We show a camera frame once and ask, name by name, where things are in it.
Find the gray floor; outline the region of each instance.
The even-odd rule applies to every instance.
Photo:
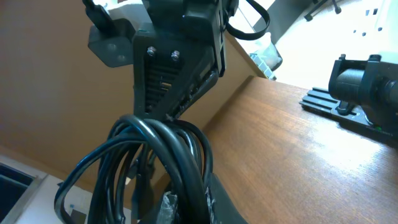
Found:
[[[284,59],[274,72],[277,82],[327,89],[334,61],[341,54],[366,60],[377,45],[380,13],[373,15],[373,9],[381,4],[382,0],[342,0],[338,2],[342,12],[337,15],[329,1],[307,22],[303,16],[311,5],[275,45]]]

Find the brown table top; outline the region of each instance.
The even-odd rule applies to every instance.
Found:
[[[214,173],[249,223],[398,223],[398,144],[304,111],[254,78],[206,127]]]

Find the black cable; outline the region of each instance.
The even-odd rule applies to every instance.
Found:
[[[137,158],[137,164],[131,167],[132,160],[142,144],[145,147]],[[203,175],[201,147],[205,158]],[[114,193],[116,173],[125,156]],[[213,158],[210,144],[204,134],[185,121],[161,123],[151,119],[142,120],[133,115],[120,117],[109,132],[108,140],[84,157],[60,186],[54,200],[57,216],[63,223],[73,223],[64,208],[65,196],[82,173],[101,159],[88,223],[124,223],[123,201],[127,174],[130,170],[138,168],[150,177],[148,174],[153,173],[156,157],[170,175],[172,192],[178,197],[178,217],[189,223],[209,223],[210,214],[205,190],[213,169]]]
[[[255,0],[246,0],[264,19],[266,26],[263,30],[260,30],[259,32],[255,33],[245,33],[242,32],[233,26],[229,22],[226,23],[226,30],[234,37],[241,39],[241,40],[257,40],[258,38],[262,37],[266,32],[269,27],[269,24],[271,22],[271,19],[269,17],[269,14],[267,10],[265,10],[260,4],[258,4]]]

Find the robotic arm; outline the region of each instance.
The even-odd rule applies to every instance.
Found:
[[[246,1],[268,26],[267,11],[254,0]],[[100,160],[88,223],[125,222],[127,176],[136,177],[132,218],[141,223],[245,223],[213,174],[207,138],[178,117],[224,75],[224,31],[254,40],[267,27],[253,34],[232,27],[228,20],[238,0],[143,0],[152,22],[138,30],[126,18],[113,20],[92,0],[83,3],[94,23],[88,42],[91,51],[109,67],[134,64],[134,115],[121,116],[107,141],[83,158],[60,186],[54,201],[59,219],[73,223],[63,206],[65,196],[85,169]],[[171,183],[153,206],[150,178],[156,157]]]

